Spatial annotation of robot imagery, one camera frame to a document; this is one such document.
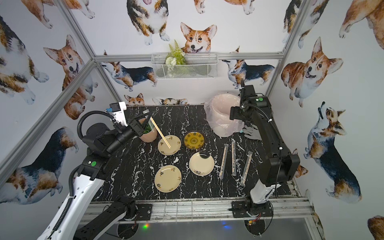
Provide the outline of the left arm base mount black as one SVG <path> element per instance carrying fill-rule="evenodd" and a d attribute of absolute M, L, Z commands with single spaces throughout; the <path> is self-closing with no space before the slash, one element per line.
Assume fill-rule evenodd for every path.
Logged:
<path fill-rule="evenodd" d="M 119 219 L 121 221 L 149 221 L 152 214 L 152 204 L 130 204 L 126 214 Z"/>

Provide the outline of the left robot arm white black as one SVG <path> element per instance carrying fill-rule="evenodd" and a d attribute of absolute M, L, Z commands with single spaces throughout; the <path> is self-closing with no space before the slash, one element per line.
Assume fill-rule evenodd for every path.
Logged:
<path fill-rule="evenodd" d="M 84 121 L 91 115 L 103 115 L 111 119 L 114 129 L 103 123 L 89 127 L 82 133 Z M 122 219 L 134 220 L 138 216 L 136 201 L 130 197 L 119 197 L 105 211 L 84 227 L 80 221 L 94 195 L 108 178 L 108 169 L 114 163 L 116 151 L 135 136 L 140 137 L 152 116 L 149 110 L 126 120 L 125 112 L 90 111 L 82 116 L 77 126 L 79 138 L 88 146 L 87 156 L 74 168 L 69 176 L 69 194 L 57 214 L 39 236 L 40 240 L 97 240 L 112 225 Z"/>

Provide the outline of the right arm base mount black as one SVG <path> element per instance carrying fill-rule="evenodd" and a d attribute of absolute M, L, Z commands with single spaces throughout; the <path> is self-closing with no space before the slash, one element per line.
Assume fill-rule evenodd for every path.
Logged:
<path fill-rule="evenodd" d="M 271 217 L 273 215 L 270 203 L 254 204 L 249 201 L 233 201 L 228 209 L 234 218 Z"/>

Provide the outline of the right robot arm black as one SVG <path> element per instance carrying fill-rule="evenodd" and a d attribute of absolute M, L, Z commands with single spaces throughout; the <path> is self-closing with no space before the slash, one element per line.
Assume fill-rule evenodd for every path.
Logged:
<path fill-rule="evenodd" d="M 259 180 L 250 191 L 253 204 L 264 204 L 282 183 L 291 181 L 300 164 L 300 158 L 285 144 L 273 117 L 267 96 L 259 96 L 252 85 L 241 80 L 240 105 L 231 107 L 230 120 L 240 120 L 257 127 L 265 155 L 258 167 Z"/>

